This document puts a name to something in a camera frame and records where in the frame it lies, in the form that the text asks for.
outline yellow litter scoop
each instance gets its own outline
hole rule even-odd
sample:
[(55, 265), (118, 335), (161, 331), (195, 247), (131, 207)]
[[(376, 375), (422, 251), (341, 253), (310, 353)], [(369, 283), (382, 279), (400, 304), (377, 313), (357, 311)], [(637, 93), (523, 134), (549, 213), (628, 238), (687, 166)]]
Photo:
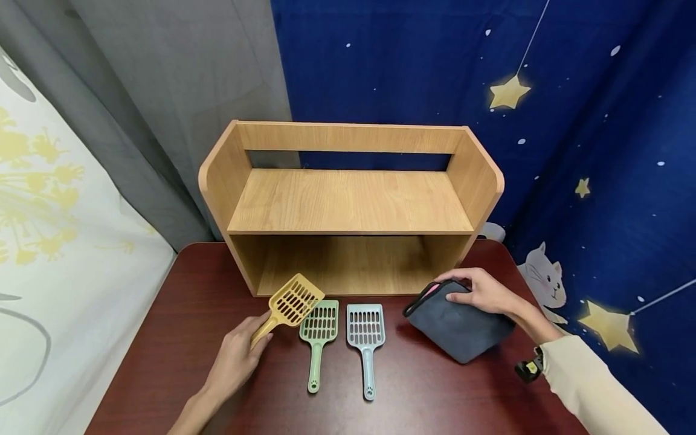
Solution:
[(302, 274), (293, 276), (269, 299), (271, 317), (251, 336), (251, 347), (256, 346), (256, 343), (278, 324), (286, 324), (293, 328), (299, 326), (323, 298), (324, 293)]

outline yellow star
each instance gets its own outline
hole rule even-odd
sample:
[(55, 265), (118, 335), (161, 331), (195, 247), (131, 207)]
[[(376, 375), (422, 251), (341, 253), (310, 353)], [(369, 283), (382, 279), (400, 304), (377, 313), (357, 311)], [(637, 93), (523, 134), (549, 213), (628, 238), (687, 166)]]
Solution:
[(525, 95), (530, 89), (527, 86), (522, 86), (519, 77), (515, 74), (506, 84), (491, 86), (493, 101), (491, 101), (489, 109), (498, 106), (508, 106), (514, 109), (522, 95)]
[(580, 195), (581, 198), (586, 197), (586, 195), (590, 194), (590, 186), (588, 185), (590, 183), (589, 178), (580, 178), (580, 181), (578, 181), (578, 186), (575, 188), (575, 193)]
[(640, 353), (631, 334), (628, 333), (630, 315), (607, 311), (591, 301), (587, 301), (587, 307), (590, 314), (578, 322), (599, 334), (608, 350), (623, 346), (637, 354)]

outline scoop handle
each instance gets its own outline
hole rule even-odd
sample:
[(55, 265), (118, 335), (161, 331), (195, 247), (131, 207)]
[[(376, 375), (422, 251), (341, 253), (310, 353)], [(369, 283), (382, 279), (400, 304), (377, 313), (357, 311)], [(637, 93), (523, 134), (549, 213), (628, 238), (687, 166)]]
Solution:
[(278, 325), (278, 319), (273, 316), (269, 317), (268, 320), (265, 321), (264, 324), (261, 325), (261, 327), (251, 336), (251, 346), (249, 349), (253, 349), (254, 346), (256, 346), (256, 343), (268, 335), (268, 333), (271, 332), (276, 325)]
[(322, 349), (324, 345), (315, 343), (312, 345), (312, 362), (309, 367), (309, 381), (307, 391), (314, 394), (319, 391), (319, 371), (322, 368)]
[(365, 400), (374, 400), (377, 392), (374, 388), (374, 371), (372, 370), (372, 349), (363, 349), (363, 395)]

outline table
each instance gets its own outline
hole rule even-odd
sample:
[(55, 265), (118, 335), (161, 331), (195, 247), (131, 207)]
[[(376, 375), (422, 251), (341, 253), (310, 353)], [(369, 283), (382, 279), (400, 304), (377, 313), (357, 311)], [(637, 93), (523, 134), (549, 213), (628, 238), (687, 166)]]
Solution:
[[(533, 301), (507, 249), (477, 240), (465, 267), (484, 267)], [(585, 434), (543, 378), (513, 367), (533, 355), (520, 328), (467, 365), (402, 316), (411, 296), (339, 298), (338, 338), (324, 348), (322, 385), (307, 393), (310, 347), (279, 326), (255, 375), (204, 434)], [(223, 243), (192, 244), (174, 262), (87, 434), (164, 434), (203, 384), (222, 338), (267, 299), (251, 297)], [(381, 303), (386, 343), (375, 351), (377, 398), (363, 400), (360, 354), (345, 340), (347, 303)]]

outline gray fabric bag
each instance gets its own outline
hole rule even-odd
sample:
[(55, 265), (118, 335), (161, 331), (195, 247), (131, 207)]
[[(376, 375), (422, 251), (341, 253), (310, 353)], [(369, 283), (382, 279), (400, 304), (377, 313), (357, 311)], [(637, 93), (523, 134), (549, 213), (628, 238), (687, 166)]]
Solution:
[(515, 326), (504, 315), (486, 313), (445, 299), (449, 293), (470, 291), (453, 280), (430, 283), (404, 309), (404, 316), (414, 327), (461, 364), (503, 341)]

